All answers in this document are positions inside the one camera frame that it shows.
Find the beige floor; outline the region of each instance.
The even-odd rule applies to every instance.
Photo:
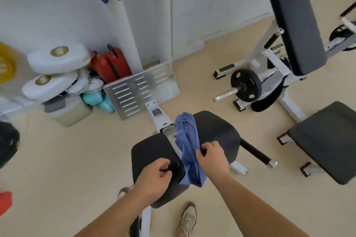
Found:
[[[337,15],[354,0],[314,2],[324,40],[338,25]],[[236,179],[311,236],[354,236],[356,180],[341,186],[328,175],[305,178],[299,167],[307,156],[276,137],[293,125],[279,104],[262,113],[239,113],[233,97],[211,98],[229,88],[229,77],[216,81],[216,68],[246,57],[271,19],[210,41],[204,50],[173,63],[181,95],[162,105],[174,118],[183,111],[209,110],[232,123],[253,145],[278,161],[268,169],[241,149],[238,161],[248,169]],[[339,100],[356,110],[356,51],[340,53],[307,80],[290,87],[291,97],[307,115]],[[13,192],[13,207],[0,218],[0,236],[72,236],[108,208],[122,186],[132,183],[131,147],[155,130],[149,114],[121,121],[95,109],[85,120],[62,128],[36,110],[17,118],[21,146],[0,170],[0,190]],[[204,187],[154,210],[151,236],[173,236],[186,201],[198,207],[193,236],[241,236],[220,195],[207,180]]]

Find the black weight plate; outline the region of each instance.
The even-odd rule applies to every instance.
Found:
[[[348,37],[352,36],[354,33],[347,28],[345,25],[339,25],[337,28],[335,28],[332,33],[330,34],[329,41],[332,41],[333,39],[337,37],[343,37],[347,39]],[[349,46],[348,48],[344,49],[344,52],[347,51],[352,51],[356,49],[356,42],[355,44]]]
[[[236,96],[245,102],[253,102],[262,94],[262,83],[257,74],[250,69],[238,69],[231,75],[231,87],[243,86]]]

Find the fire extinguisher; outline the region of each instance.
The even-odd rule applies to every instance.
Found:
[[[91,53],[91,65],[105,83],[111,83],[120,79],[112,69],[105,55],[100,55],[96,51]]]
[[[111,67],[115,73],[120,77],[126,77],[131,75],[131,70],[123,56],[122,51],[119,48],[114,48],[108,44],[108,52],[105,55],[106,59],[110,62]]]

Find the metal footplate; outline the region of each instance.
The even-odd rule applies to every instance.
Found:
[[[159,105],[180,95],[169,62],[109,83],[104,91],[122,120],[146,111],[151,100]]]

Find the weight bench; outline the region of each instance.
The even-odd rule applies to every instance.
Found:
[[[141,236],[148,236],[149,234],[151,207],[159,208],[189,188],[189,185],[179,184],[185,176],[185,169],[181,161],[181,151],[175,143],[174,135],[177,133],[175,125],[154,100],[146,103],[146,107],[154,120],[157,134],[140,141],[132,148],[133,182],[136,183],[144,167],[161,157],[170,160],[167,170],[172,171],[172,179],[164,195],[144,210],[141,222]],[[201,111],[194,114],[194,119],[197,125],[200,146],[205,142],[218,141],[220,146],[224,149],[225,156],[230,163],[230,169],[233,171],[242,175],[247,174],[247,169],[236,161],[240,146],[249,151],[269,168],[275,168],[277,166],[277,162],[272,161],[261,151],[242,139],[237,130],[219,116],[209,111]],[[202,148],[201,151],[203,154],[206,152],[206,150]],[[132,233],[132,236],[138,236],[137,225],[138,223],[133,224],[130,229],[132,232],[136,232]]]
[[[356,175],[356,112],[334,102],[277,138],[281,145],[294,141],[311,159],[300,168],[308,177],[327,172],[337,183]]]
[[[328,58],[354,44],[356,34],[350,31],[352,35],[348,38],[336,37],[324,48],[310,0],[270,1],[275,19],[251,55],[214,72],[214,77],[220,79],[234,71],[232,89],[213,97],[213,101],[235,94],[238,99],[234,105],[240,112],[248,105],[260,112],[278,100],[297,122],[301,122],[306,116],[288,97],[287,87],[296,80],[304,80],[305,75],[325,65]],[[341,15],[350,30],[353,23],[345,15],[355,7],[356,3]],[[288,55],[284,59],[275,54],[283,44],[271,47],[279,36],[282,36]]]

